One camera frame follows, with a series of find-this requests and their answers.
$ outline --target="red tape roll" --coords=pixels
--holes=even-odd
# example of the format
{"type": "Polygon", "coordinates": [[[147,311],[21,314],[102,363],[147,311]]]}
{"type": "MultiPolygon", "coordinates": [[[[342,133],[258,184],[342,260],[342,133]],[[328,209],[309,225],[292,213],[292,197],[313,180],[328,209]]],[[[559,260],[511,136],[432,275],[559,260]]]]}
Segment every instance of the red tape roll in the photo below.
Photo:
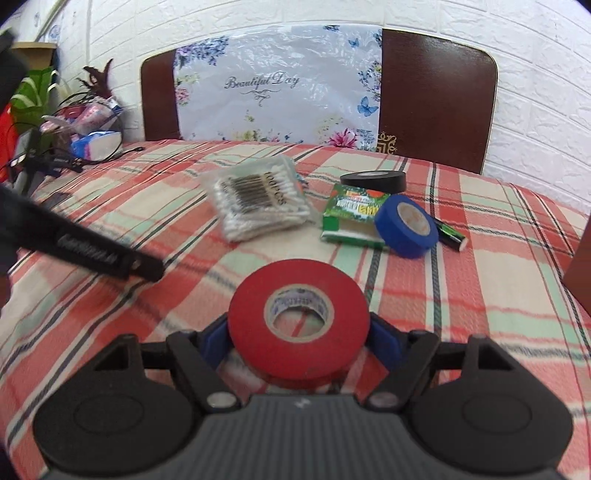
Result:
{"type": "Polygon", "coordinates": [[[346,375],[369,332],[363,292],[345,273],[314,260],[283,260],[249,275],[236,289],[228,329],[244,361],[269,383],[310,389],[346,375]],[[289,337],[274,319],[290,307],[315,310],[319,332],[289,337]]]}

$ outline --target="black tape roll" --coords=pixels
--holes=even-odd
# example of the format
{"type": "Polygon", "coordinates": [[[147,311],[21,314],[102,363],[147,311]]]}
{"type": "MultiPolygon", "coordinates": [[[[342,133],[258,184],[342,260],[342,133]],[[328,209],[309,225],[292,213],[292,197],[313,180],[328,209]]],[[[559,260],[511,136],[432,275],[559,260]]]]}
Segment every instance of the black tape roll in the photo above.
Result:
{"type": "Polygon", "coordinates": [[[384,193],[402,193],[406,190],[406,174],[396,170],[359,171],[342,175],[343,185],[360,187],[362,189],[377,190],[384,193]]]}

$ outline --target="red bag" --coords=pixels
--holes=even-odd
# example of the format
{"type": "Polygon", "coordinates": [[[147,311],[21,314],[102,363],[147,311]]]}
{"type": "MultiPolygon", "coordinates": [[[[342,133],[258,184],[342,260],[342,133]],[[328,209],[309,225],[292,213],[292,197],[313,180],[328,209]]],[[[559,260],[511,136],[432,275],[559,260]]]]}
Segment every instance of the red bag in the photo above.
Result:
{"type": "Polygon", "coordinates": [[[0,182],[8,178],[4,167],[12,159],[18,141],[17,130],[12,127],[13,123],[10,107],[7,106],[0,115],[0,182]]]}

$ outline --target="green box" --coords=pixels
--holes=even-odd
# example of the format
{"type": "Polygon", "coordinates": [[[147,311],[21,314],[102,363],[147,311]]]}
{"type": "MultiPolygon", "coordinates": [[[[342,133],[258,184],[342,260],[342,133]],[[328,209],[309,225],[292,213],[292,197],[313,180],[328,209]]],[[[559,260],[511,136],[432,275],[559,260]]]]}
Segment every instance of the green box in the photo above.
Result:
{"type": "Polygon", "coordinates": [[[336,183],[324,209],[320,238],[363,247],[384,247],[374,218],[388,197],[388,193],[336,183]]]}

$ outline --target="barcode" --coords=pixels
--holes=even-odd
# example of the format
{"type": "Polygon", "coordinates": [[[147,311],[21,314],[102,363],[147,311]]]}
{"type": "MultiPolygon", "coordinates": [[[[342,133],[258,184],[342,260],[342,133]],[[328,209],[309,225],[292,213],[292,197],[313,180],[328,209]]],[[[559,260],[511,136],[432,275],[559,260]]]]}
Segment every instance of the barcode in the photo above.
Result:
{"type": "Polygon", "coordinates": [[[238,179],[231,179],[230,186],[238,199],[238,205],[243,212],[250,212],[262,207],[273,207],[265,182],[260,175],[248,175],[238,179]]]}

